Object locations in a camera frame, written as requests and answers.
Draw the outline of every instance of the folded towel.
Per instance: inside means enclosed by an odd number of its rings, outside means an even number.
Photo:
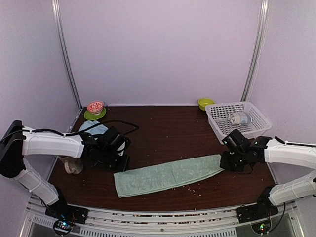
[[[220,159],[220,155],[212,155],[116,173],[115,187],[123,198],[195,183],[223,171]]]
[[[83,125],[80,127],[79,131],[82,131],[88,127],[91,127],[95,124],[98,124],[98,121],[86,121],[83,123]],[[96,135],[96,134],[103,134],[108,130],[106,126],[103,124],[100,124],[99,126],[96,126],[92,129],[89,129],[87,132],[90,133],[91,135]]]

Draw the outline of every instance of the small bowl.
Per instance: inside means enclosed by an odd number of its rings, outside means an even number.
[[[93,101],[87,106],[87,110],[94,114],[94,115],[99,115],[104,108],[104,103],[102,101]]]
[[[205,111],[205,106],[214,105],[214,104],[215,104],[215,101],[211,100],[210,98],[200,98],[198,100],[198,106],[203,111]]]

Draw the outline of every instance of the lavender wall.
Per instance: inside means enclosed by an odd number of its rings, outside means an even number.
[[[84,105],[240,100],[260,0],[67,0],[60,8]]]
[[[67,131],[77,113],[67,81],[51,1],[0,0],[0,137],[13,120]],[[53,157],[29,158],[47,177]],[[29,195],[0,177],[0,236],[16,237]]]
[[[284,140],[316,143],[316,2],[273,0],[264,49],[250,101],[273,128],[266,134]],[[283,183],[310,170],[273,164]],[[316,198],[298,201],[307,230],[315,236]]]

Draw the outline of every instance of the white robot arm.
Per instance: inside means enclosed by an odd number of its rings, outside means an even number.
[[[264,150],[265,161],[304,166],[314,169],[308,175],[286,184],[276,185],[270,191],[272,205],[316,194],[316,146],[314,144],[284,143],[272,139]]]
[[[29,192],[37,195],[46,206],[46,214],[60,221],[84,224],[87,209],[69,206],[60,189],[44,180],[28,161],[26,155],[46,154],[87,158],[101,161],[107,168],[125,171],[130,157],[123,154],[130,140],[114,127],[97,140],[85,132],[65,133],[51,129],[31,129],[14,121],[0,141],[0,174],[13,178]]]
[[[221,167],[243,172],[246,165],[256,163],[286,163],[314,169],[308,175],[291,182],[266,187],[253,206],[237,209],[239,221],[248,222],[277,214],[276,206],[316,194],[316,145],[290,143],[275,137],[258,137],[253,142],[246,139],[237,129],[223,139],[229,149],[222,154]]]

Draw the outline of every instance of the wooden table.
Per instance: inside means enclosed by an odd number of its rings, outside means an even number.
[[[85,121],[83,112],[74,131]],[[132,141],[126,151],[131,156],[130,169],[221,154],[225,150],[208,124],[206,113],[198,107],[110,107],[100,121],[113,119],[140,126],[128,135]],[[112,126],[122,133],[131,129],[120,123]],[[274,184],[267,165],[257,164],[250,175],[223,171],[174,190],[119,198],[112,171],[85,166],[81,174],[69,175],[61,161],[57,161],[49,181],[61,188],[70,204],[131,211],[201,210],[248,204],[256,202],[263,189]]]

